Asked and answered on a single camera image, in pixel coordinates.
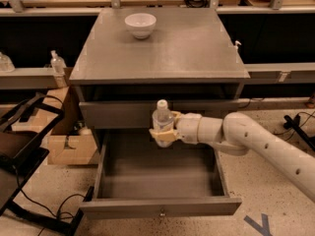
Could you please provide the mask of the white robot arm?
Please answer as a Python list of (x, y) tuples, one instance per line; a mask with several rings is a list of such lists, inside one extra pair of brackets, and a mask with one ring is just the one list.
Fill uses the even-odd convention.
[(230, 113), (219, 119), (157, 110), (150, 133), (162, 148), (180, 140), (185, 144), (206, 144), (232, 155), (243, 155), (252, 149), (315, 202), (315, 157), (276, 137), (242, 113)]

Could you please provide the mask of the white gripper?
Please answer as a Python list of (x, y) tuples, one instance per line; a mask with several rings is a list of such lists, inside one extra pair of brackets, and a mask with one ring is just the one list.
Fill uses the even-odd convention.
[(156, 141), (175, 142), (181, 140), (185, 144), (196, 145), (198, 143), (198, 128), (202, 116), (200, 114), (188, 113), (182, 114), (179, 111), (171, 111), (174, 122), (176, 122), (176, 130), (157, 131), (149, 129), (151, 136)]

